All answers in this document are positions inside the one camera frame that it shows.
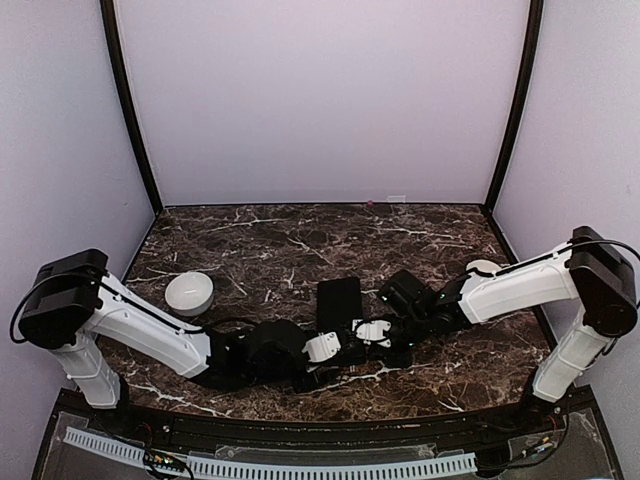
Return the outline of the black zippered tool case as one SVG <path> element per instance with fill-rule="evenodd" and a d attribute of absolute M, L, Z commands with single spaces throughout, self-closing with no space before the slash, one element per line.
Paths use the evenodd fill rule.
<path fill-rule="evenodd" d="M 335 333 L 340 343 L 340 350 L 325 365 L 347 367 L 365 363 L 366 347 L 352 331 L 353 321 L 363 319 L 359 278 L 322 281 L 317 285 L 317 331 Z"/>

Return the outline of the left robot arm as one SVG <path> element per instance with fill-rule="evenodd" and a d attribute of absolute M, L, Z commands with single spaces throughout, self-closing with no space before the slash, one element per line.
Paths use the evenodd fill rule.
<path fill-rule="evenodd" d="M 127 403 L 127 385 L 108 365 L 97 336 L 219 391 L 281 381 L 299 391 L 313 390 L 328 379 L 324 366 L 343 351 L 337 332 L 312 335 L 289 320 L 238 319 L 238 329 L 229 332 L 193 326 L 128 290 L 107 262 L 102 251 L 87 249 L 43 265 L 14 310 L 9 336 L 15 344 L 49 351 L 120 436 L 134 435 L 141 415 Z"/>

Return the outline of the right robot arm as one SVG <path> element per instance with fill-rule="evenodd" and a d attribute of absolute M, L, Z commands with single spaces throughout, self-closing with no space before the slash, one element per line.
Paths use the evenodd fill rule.
<path fill-rule="evenodd" d="M 401 270 L 377 292 L 392 316 L 355 320 L 352 330 L 366 344 L 403 350 L 514 311 L 579 301 L 570 329 L 534 372 L 531 396 L 511 410 L 511 426 L 530 434 L 547 420 L 548 404 L 559 401 L 608 345 L 637 325 L 635 272 L 620 254 L 622 247 L 583 226 L 551 251 L 508 267 L 471 262 L 439 290 Z"/>

